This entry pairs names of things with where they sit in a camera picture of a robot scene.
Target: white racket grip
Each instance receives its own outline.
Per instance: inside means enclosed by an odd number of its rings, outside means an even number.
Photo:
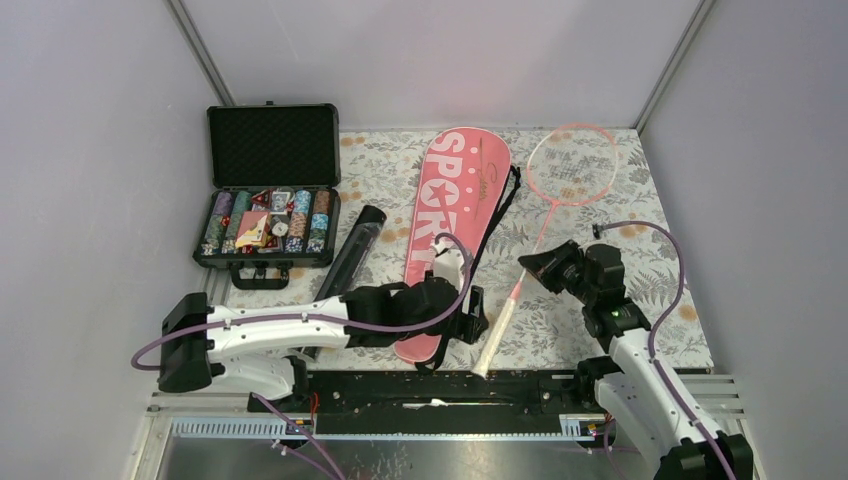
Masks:
[[[512,312],[515,310],[515,304],[516,300],[514,298],[510,297],[506,299],[504,308],[501,310],[501,314],[498,315],[498,321],[495,322],[489,334],[489,339],[486,340],[486,345],[483,345],[483,351],[480,352],[480,358],[477,359],[477,363],[474,364],[471,373],[483,378],[486,378],[486,375],[489,374],[489,365],[492,364],[495,354],[498,353],[498,346],[501,344],[503,334],[506,332],[506,327],[509,325],[510,320],[512,320]]]

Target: black case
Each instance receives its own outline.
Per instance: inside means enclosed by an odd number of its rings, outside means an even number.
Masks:
[[[274,290],[289,283],[292,267],[320,268],[333,262],[341,202],[332,187],[339,183],[339,115],[331,104],[210,107],[206,111],[212,153],[212,194],[204,217],[194,260],[204,268],[227,269],[233,285],[243,290]],[[291,187],[313,193],[330,191],[330,218],[324,251],[320,253],[234,253],[201,255],[201,244],[215,198],[220,191]],[[312,222],[310,204],[306,231]],[[252,279],[242,268],[255,268]],[[266,278],[266,269],[280,270],[279,279]]]

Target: badminton racket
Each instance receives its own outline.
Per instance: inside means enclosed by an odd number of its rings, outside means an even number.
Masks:
[[[561,206],[580,207],[603,197],[615,181],[618,163],[615,138],[594,125],[564,125],[536,145],[527,160],[527,183],[536,195],[550,204],[550,208],[536,238],[533,254],[539,249],[556,209]],[[472,373],[483,378],[488,374],[521,296],[521,285],[526,276],[527,270],[523,270],[490,331],[477,363],[471,369]]]

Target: floral tablecloth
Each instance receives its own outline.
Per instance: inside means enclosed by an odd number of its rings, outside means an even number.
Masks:
[[[530,152],[548,131],[503,130],[495,133],[509,145],[513,164],[523,167]],[[666,226],[636,131],[615,130],[613,133],[623,155],[613,188],[604,198],[590,205],[560,207],[539,251],[570,238],[578,243],[590,240],[593,223],[630,218]],[[427,145],[438,134],[438,131],[342,133],[342,181],[337,187],[342,209],[336,236],[337,251],[363,205],[375,205],[388,214],[382,235],[359,273],[357,285],[380,285],[403,279],[419,167]],[[491,321],[497,318],[521,273],[515,258],[533,249],[548,205],[526,185],[522,186],[486,245],[474,283],[485,289],[485,309]],[[660,234],[647,227],[609,231],[604,238],[621,248],[627,269],[628,293],[653,322],[672,300],[677,287],[677,256],[673,248]],[[280,291],[231,288],[227,304],[255,308],[309,302],[326,272],[327,269],[294,269],[289,286]],[[580,307],[570,295],[555,296],[528,277],[492,368],[574,368],[580,360],[602,354],[583,326]],[[451,340],[442,368],[471,368],[486,335],[472,346]],[[688,287],[680,305],[660,330],[657,345],[677,367],[712,366]],[[325,349],[319,361],[310,368],[397,370],[412,366],[398,359],[391,348],[353,348]]]

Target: poker chip case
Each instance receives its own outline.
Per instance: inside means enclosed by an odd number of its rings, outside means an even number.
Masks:
[[[289,269],[330,265],[340,208],[333,188],[341,176],[336,107],[268,102],[210,107],[206,115],[217,190],[204,217],[194,260],[204,268],[228,270],[233,285],[242,290],[285,288]],[[285,192],[291,192],[291,202],[286,215],[279,215]],[[267,227],[254,220],[263,217],[254,211],[268,213]],[[274,240],[272,232],[284,230],[286,234]],[[267,238],[268,243],[260,248],[234,248],[236,241],[249,234]],[[245,268],[254,269],[252,278],[242,277]],[[270,278],[269,269],[279,269],[280,278]]]

